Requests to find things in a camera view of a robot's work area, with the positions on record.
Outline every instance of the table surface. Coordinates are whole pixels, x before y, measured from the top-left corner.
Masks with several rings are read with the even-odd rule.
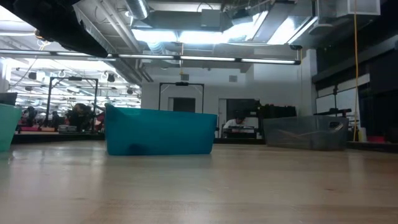
[[[398,223],[398,155],[214,145],[113,157],[104,142],[0,154],[0,223]]]

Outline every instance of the clear plastic bin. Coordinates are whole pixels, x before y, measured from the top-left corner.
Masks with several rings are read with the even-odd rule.
[[[214,114],[115,108],[106,104],[108,154],[209,154],[216,123]]]
[[[9,150],[21,114],[19,108],[0,104],[0,152]]]
[[[346,147],[348,119],[331,116],[304,116],[264,119],[268,146],[342,150]]]

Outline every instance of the teal plastic bin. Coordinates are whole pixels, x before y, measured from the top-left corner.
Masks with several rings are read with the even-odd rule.
[[[209,154],[217,116],[106,105],[109,155]]]
[[[21,109],[0,104],[0,152],[9,150],[15,128],[20,118]]]

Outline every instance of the plastic storage bin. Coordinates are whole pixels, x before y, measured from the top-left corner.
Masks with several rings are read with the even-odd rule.
[[[106,105],[108,154],[209,154],[217,116],[176,111],[115,108]]]
[[[346,146],[348,119],[330,116],[304,116],[264,119],[268,146],[341,150]]]
[[[21,109],[0,104],[0,152],[7,151],[10,148],[21,114]]]

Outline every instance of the light wooden table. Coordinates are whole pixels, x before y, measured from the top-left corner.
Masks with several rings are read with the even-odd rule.
[[[111,157],[103,142],[0,154],[0,223],[398,223],[398,155],[215,145]]]

